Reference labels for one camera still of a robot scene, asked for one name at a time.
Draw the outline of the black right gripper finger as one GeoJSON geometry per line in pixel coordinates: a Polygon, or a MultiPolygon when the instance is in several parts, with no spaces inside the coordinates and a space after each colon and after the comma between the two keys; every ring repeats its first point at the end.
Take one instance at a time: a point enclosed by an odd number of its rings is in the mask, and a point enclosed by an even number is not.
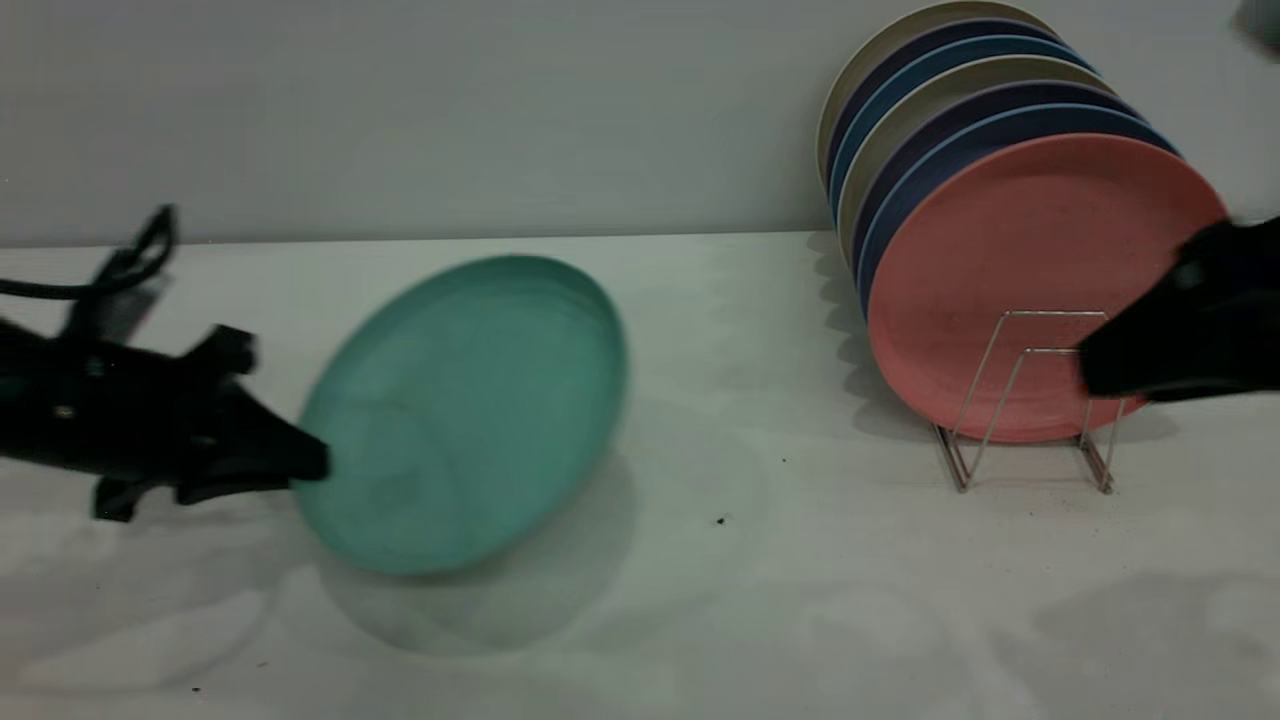
{"type": "Polygon", "coordinates": [[[1201,378],[1157,386],[1153,389],[1146,391],[1146,398],[1152,404],[1179,404],[1201,398],[1276,392],[1279,392],[1279,380],[1224,380],[1201,378]]]}
{"type": "Polygon", "coordinates": [[[1091,397],[1199,398],[1187,370],[1185,325],[1201,291],[1157,284],[1078,345],[1082,388],[1091,397]]]}

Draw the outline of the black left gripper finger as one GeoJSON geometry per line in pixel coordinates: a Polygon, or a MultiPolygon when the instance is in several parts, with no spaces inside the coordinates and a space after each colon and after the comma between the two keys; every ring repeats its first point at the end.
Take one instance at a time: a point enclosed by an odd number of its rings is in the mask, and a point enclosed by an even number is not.
{"type": "Polygon", "coordinates": [[[330,469],[325,443],[278,416],[241,386],[219,391],[214,425],[216,479],[321,480],[330,469]]]}
{"type": "Polygon", "coordinates": [[[211,462],[178,480],[178,503],[287,489],[291,477],[262,462],[211,462]]]}

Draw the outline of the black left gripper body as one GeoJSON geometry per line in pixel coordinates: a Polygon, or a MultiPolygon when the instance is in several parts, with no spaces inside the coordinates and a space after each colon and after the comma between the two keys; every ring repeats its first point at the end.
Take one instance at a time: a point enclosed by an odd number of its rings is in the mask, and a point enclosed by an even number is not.
{"type": "Polygon", "coordinates": [[[3,456],[97,477],[91,512],[128,523],[151,489],[196,479],[250,333],[215,327],[180,356],[3,323],[3,456]]]}

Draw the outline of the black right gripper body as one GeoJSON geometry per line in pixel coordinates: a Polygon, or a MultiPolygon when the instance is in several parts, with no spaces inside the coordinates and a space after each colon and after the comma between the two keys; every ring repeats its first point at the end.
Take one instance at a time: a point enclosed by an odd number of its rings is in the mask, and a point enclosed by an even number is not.
{"type": "Polygon", "coordinates": [[[1279,219],[1224,220],[1187,241],[1175,287],[1187,305],[1190,380],[1276,380],[1279,219]]]}

